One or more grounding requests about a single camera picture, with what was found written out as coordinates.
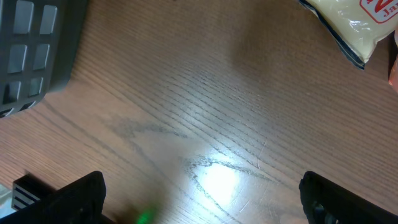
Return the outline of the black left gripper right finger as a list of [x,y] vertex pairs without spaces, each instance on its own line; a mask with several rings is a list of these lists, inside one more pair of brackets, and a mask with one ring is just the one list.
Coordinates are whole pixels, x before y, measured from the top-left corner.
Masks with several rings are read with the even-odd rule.
[[397,215],[313,171],[304,174],[299,190],[309,223],[397,223]]

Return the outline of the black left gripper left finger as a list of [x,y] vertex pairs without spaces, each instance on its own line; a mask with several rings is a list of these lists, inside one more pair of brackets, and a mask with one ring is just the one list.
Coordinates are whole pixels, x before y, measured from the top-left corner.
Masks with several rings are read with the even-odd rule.
[[14,213],[2,224],[100,223],[106,186],[100,171],[55,190],[32,174],[12,183]]

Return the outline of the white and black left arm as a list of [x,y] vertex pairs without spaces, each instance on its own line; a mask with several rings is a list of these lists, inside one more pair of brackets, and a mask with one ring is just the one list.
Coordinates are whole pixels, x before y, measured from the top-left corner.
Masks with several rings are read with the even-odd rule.
[[100,171],[58,190],[27,174],[13,182],[15,212],[1,218],[1,224],[110,224],[113,221],[102,214],[105,197]]

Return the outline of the yellow wet wipes pack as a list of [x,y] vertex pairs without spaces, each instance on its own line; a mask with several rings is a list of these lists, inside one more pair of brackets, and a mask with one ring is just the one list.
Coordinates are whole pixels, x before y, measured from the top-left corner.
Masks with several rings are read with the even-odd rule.
[[345,57],[364,69],[379,41],[397,27],[397,0],[300,0],[328,29]]

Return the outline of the orange tissue pack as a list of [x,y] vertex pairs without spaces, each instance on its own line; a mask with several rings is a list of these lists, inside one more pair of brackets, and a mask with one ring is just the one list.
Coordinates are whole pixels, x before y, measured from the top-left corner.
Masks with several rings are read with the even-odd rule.
[[397,83],[397,29],[390,38],[389,45],[389,79],[388,82],[395,92],[398,92]]

